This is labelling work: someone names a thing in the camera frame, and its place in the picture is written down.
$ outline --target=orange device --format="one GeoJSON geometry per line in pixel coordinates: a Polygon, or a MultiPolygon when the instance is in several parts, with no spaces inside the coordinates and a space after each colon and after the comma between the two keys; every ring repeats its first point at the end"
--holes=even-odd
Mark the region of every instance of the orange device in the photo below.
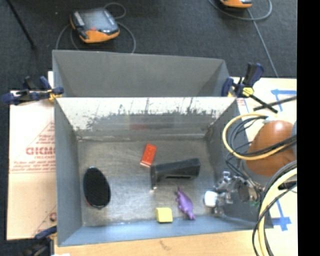
{"type": "Polygon", "coordinates": [[[232,8],[249,8],[252,6],[251,0],[220,0],[226,7],[232,8]]]}
{"type": "Polygon", "coordinates": [[[87,44],[105,42],[120,33],[115,18],[105,8],[74,10],[70,14],[70,22],[87,44]]]}

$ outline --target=blue tape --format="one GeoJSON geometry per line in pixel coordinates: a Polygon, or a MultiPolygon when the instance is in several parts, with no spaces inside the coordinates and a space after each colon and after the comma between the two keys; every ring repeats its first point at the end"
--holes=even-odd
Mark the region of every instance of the blue tape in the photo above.
{"type": "Polygon", "coordinates": [[[274,226],[279,225],[281,227],[282,231],[287,231],[288,230],[287,225],[288,224],[292,224],[292,222],[291,222],[289,217],[285,217],[284,216],[284,213],[282,211],[282,208],[281,208],[279,200],[276,201],[276,204],[277,204],[279,212],[280,212],[280,217],[271,218],[272,223],[273,223],[274,226]]]}

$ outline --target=clamp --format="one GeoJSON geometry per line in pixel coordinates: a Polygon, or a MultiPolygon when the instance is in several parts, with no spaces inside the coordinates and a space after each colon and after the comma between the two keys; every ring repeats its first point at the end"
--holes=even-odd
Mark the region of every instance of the clamp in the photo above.
{"type": "Polygon", "coordinates": [[[235,83],[231,77],[228,77],[223,86],[221,91],[221,96],[229,96],[231,88],[233,87],[233,94],[238,98],[252,98],[256,102],[260,103],[264,108],[268,108],[274,113],[278,113],[278,110],[273,108],[270,104],[262,101],[258,97],[254,95],[254,84],[261,78],[264,73],[264,68],[259,64],[252,64],[248,63],[246,75],[244,79],[240,77],[238,83],[235,83]]]}
{"type": "Polygon", "coordinates": [[[44,91],[32,91],[34,83],[32,82],[30,76],[25,77],[22,83],[22,89],[13,93],[9,92],[1,97],[1,101],[8,105],[19,105],[22,103],[40,101],[48,99],[50,102],[54,102],[54,99],[61,97],[64,93],[63,87],[52,88],[46,77],[41,76],[39,78],[41,89],[44,91]]]}
{"type": "Polygon", "coordinates": [[[52,255],[54,248],[51,236],[55,233],[57,233],[57,226],[49,227],[48,229],[36,234],[33,238],[36,242],[19,252],[17,256],[39,256],[47,249],[49,255],[52,255]]]}

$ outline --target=purple toy dinosaur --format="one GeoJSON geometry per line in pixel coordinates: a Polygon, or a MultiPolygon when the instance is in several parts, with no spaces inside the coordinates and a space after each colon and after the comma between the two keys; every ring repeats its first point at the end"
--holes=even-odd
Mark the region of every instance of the purple toy dinosaur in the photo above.
{"type": "Polygon", "coordinates": [[[185,213],[190,220],[195,220],[196,217],[193,214],[193,203],[191,199],[178,187],[176,192],[176,201],[178,202],[178,208],[185,213]]]}

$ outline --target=yellow cable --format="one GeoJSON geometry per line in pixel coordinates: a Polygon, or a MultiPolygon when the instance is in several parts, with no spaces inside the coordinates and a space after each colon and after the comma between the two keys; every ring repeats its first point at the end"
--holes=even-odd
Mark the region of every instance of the yellow cable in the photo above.
{"type": "MultiPolygon", "coordinates": [[[[278,187],[284,183],[286,180],[290,179],[291,177],[297,175],[297,168],[294,168],[290,171],[288,171],[287,173],[285,173],[284,175],[280,176],[274,183],[273,185],[269,188],[269,190],[267,191],[262,204],[261,204],[261,209],[259,212],[259,217],[261,216],[261,214],[264,212],[264,210],[267,208],[268,204],[270,203],[270,198],[272,196],[277,196],[276,192],[279,190],[278,187]]],[[[260,245],[260,249],[261,252],[263,254],[263,256],[267,256],[268,254],[268,250],[266,247],[266,241],[265,241],[265,234],[264,234],[264,225],[265,225],[265,217],[261,218],[261,222],[258,225],[258,238],[259,238],[259,245],[260,245]]]]}
{"type": "Polygon", "coordinates": [[[266,158],[268,156],[271,156],[273,154],[275,154],[276,152],[282,150],[283,148],[286,147],[286,145],[282,145],[276,149],[273,149],[267,153],[264,154],[260,154],[260,155],[256,155],[256,156],[243,156],[241,154],[238,154],[236,152],[234,152],[234,150],[228,145],[227,142],[227,130],[229,129],[229,127],[236,122],[237,120],[243,118],[243,117],[248,117],[248,116],[257,116],[257,117],[266,117],[265,114],[260,114],[260,113],[246,113],[246,114],[241,114],[236,116],[235,118],[231,119],[226,126],[224,127],[223,131],[222,131],[222,141],[224,146],[226,147],[226,149],[233,154],[235,157],[239,158],[239,159],[243,159],[243,160],[258,160],[258,159],[262,159],[262,158],[266,158]]]}

